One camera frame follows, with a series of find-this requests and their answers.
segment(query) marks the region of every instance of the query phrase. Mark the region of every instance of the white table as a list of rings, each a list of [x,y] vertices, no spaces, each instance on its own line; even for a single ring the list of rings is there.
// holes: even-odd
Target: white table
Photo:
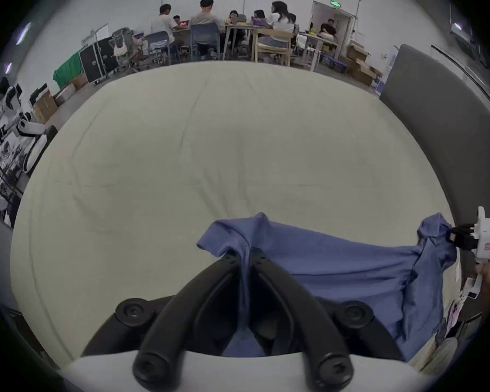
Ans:
[[[315,42],[316,47],[314,48],[314,55],[312,58],[312,64],[310,66],[310,71],[313,72],[316,68],[316,64],[319,62],[319,57],[321,53],[321,49],[323,48],[323,44],[329,45],[331,47],[337,48],[338,44],[333,41],[329,41],[328,39],[322,38],[320,36],[311,35],[309,33],[300,33],[302,36],[306,36],[307,40],[305,41],[305,49],[303,50],[302,63],[306,65],[307,63],[307,54],[308,54],[308,44],[309,40]]]
[[[214,220],[258,212],[389,246],[414,245],[436,212],[452,222],[375,96],[302,69],[178,64],[106,84],[62,127],[18,211],[13,292],[63,367],[119,302],[176,294],[214,262],[196,247]],[[458,286],[445,274],[446,304]]]

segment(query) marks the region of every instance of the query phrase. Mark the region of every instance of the gray floor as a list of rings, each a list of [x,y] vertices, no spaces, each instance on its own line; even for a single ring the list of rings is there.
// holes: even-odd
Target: gray floor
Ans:
[[[153,64],[152,69],[154,68],[159,68],[158,64]],[[291,68],[297,68],[297,69],[309,69],[308,67],[304,67],[301,65],[301,58],[293,59],[291,63]],[[351,75],[346,74],[346,73],[339,73],[338,71],[335,71],[328,67],[327,65],[324,64],[318,64],[316,66],[316,70],[314,71],[316,74],[323,74],[328,77],[335,78],[337,80],[340,80],[342,82],[347,82],[355,87],[361,88],[368,93],[371,93],[375,97],[377,97],[376,93],[374,92],[374,88],[367,86],[357,80],[355,80]],[[106,81],[94,85],[92,83],[87,83],[84,87],[79,89],[75,94],[73,94],[65,103],[63,103],[61,106],[59,106],[58,110],[56,113],[45,123],[45,127],[49,127],[51,125],[54,125],[58,130],[64,126],[65,122],[69,120],[69,118],[76,112],[81,105],[83,105],[93,94],[95,94],[98,90],[100,90],[102,87],[104,87],[108,82],[111,82],[113,80],[116,80],[118,78],[124,77],[127,73],[120,73],[118,75],[114,75],[111,78],[107,79]]]

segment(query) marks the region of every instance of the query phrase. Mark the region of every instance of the man in white shirt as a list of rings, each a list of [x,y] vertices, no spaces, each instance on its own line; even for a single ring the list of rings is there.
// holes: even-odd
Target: man in white shirt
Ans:
[[[152,23],[151,25],[151,32],[162,32],[165,31],[169,35],[169,43],[173,43],[175,41],[174,36],[172,34],[172,31],[174,30],[179,30],[179,29],[187,29],[186,26],[181,26],[176,23],[176,21],[173,19],[171,16],[171,5],[170,4],[164,4],[160,7],[160,16],[158,19]],[[183,45],[183,42],[180,40],[176,41],[176,46],[181,48]]]

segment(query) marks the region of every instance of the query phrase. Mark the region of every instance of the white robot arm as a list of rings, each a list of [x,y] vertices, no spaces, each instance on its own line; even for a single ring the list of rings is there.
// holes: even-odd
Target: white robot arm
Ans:
[[[490,260],[490,218],[486,218],[483,206],[477,208],[477,223],[452,228],[449,241],[457,247],[474,253],[476,263],[484,264]],[[483,277],[468,278],[464,284],[462,297],[475,299],[481,291]]]

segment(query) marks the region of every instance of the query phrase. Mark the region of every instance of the office chair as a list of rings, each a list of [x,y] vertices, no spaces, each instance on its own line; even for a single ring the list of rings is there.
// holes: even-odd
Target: office chair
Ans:
[[[167,49],[167,56],[169,57],[169,65],[171,65],[171,45],[169,43],[169,34],[165,31],[155,32],[147,35],[144,39],[147,40],[149,58],[151,60],[158,56],[160,52]],[[180,51],[177,46],[174,46],[174,54],[178,57],[178,61],[181,62]]]
[[[133,33],[129,28],[121,28],[113,32],[109,45],[114,50],[118,66],[127,67],[135,73],[140,71],[136,63],[142,57],[142,54],[135,46]]]
[[[198,44],[214,45],[219,59],[219,29],[216,23],[191,25],[191,61],[195,61],[199,54]]]

